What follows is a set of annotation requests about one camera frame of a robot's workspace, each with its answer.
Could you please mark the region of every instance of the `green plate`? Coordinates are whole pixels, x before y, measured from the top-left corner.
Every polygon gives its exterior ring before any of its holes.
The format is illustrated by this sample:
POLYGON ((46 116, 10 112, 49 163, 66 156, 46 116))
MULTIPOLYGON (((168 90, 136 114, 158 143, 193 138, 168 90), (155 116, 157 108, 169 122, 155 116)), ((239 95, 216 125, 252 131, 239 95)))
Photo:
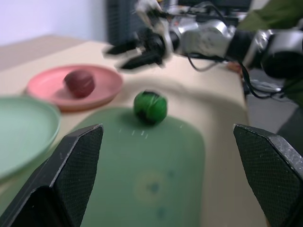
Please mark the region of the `green plate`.
POLYGON ((200 227, 200 133, 172 117, 143 125, 130 108, 99 111, 77 129, 98 123, 104 135, 81 227, 200 227))
POLYGON ((29 97, 0 98, 0 181, 43 155, 60 127, 60 112, 29 97))

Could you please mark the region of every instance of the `green mat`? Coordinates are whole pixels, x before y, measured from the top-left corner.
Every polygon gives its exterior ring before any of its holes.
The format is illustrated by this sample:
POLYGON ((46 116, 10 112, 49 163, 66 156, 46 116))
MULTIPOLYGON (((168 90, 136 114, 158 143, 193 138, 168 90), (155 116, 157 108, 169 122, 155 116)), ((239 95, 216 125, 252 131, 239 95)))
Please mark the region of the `green mat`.
POLYGON ((205 148, 199 132, 167 117, 145 126, 132 109, 93 114, 102 123, 95 185, 82 227, 199 227, 205 148))

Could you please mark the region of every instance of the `pink plate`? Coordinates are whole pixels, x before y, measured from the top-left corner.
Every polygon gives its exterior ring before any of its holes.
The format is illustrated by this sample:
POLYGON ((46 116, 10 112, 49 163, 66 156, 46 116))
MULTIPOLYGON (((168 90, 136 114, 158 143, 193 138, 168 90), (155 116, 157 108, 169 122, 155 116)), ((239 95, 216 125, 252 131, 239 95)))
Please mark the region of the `pink plate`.
POLYGON ((33 77, 27 93, 57 105, 62 111, 80 111, 109 103, 122 87, 122 77, 115 71, 97 65, 69 65, 44 71, 33 77), (66 89, 64 77, 74 70, 94 75, 96 88, 86 98, 74 98, 66 89))

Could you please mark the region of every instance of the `cable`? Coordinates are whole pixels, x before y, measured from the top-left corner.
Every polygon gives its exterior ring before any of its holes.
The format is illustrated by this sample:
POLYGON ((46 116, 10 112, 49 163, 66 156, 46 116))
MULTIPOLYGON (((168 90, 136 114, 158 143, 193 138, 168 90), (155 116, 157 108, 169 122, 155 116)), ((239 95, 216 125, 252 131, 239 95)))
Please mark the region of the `cable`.
POLYGON ((206 71, 210 70, 212 67, 214 67, 215 65, 218 64, 217 62, 214 62, 214 63, 212 63, 212 64, 210 64, 210 65, 208 65, 208 66, 206 66, 206 67, 204 67, 204 68, 199 69, 199 68, 197 68, 197 67, 194 65, 194 63, 192 62, 192 60, 191 60, 191 58, 189 57, 189 55, 187 55, 187 58, 188 58, 189 63, 191 64, 191 66, 192 66, 196 71, 198 71, 198 72, 206 72, 206 71))
POLYGON ((257 90, 255 87, 252 86, 251 82, 250 82, 250 75, 247 71, 247 69, 243 66, 243 64, 241 62, 239 62, 241 68, 242 68, 242 73, 243 73, 243 78, 244 81, 246 82, 250 92, 253 94, 254 97, 256 98, 260 98, 260 99, 267 99, 267 98, 272 98, 275 95, 280 95, 281 97, 286 96, 287 94, 295 94, 295 93, 301 93, 303 92, 303 89, 297 89, 294 91, 288 91, 287 93, 285 93, 286 90, 288 90, 289 88, 293 87, 295 84, 297 84, 299 81, 303 80, 303 77, 300 77, 299 79, 293 81, 292 83, 290 83, 289 85, 285 86, 284 88, 282 88, 280 91, 277 92, 267 92, 268 95, 265 96, 260 96, 258 95, 255 90, 257 90))
POLYGON ((250 75, 247 71, 247 69, 244 67, 244 65, 239 62, 241 68, 242 68, 242 73, 243 73, 243 79, 245 81, 245 83, 247 84, 250 92, 253 94, 254 97, 256 98, 260 98, 260 99, 267 99, 270 98, 271 95, 266 95, 266 96, 259 96, 256 92, 255 92, 255 88, 252 86, 252 84, 250 83, 250 75))
POLYGON ((220 20, 226 25, 228 26, 228 22, 225 19, 225 17, 222 15, 222 13, 219 11, 219 9, 210 1, 205 1, 205 2, 201 2, 199 4, 196 4, 194 6, 191 6, 188 8, 187 13, 193 8, 193 7, 201 7, 201 8, 206 8, 206 7, 211 7, 216 14, 219 16, 220 20))

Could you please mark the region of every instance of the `floor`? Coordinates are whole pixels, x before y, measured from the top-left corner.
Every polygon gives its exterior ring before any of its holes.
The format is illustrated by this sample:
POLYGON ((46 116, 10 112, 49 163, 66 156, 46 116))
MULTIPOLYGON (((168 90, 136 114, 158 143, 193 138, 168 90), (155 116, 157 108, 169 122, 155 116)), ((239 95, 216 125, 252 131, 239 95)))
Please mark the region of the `floor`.
MULTIPOLYGON (((265 81, 283 85, 283 81, 272 79, 268 77, 261 70, 252 70, 250 72, 251 79, 265 81)), ((256 128, 262 128, 267 131, 276 133, 279 128, 288 120, 297 104, 289 99, 275 100, 275 99, 257 99, 252 95, 247 97, 250 125, 256 128)))

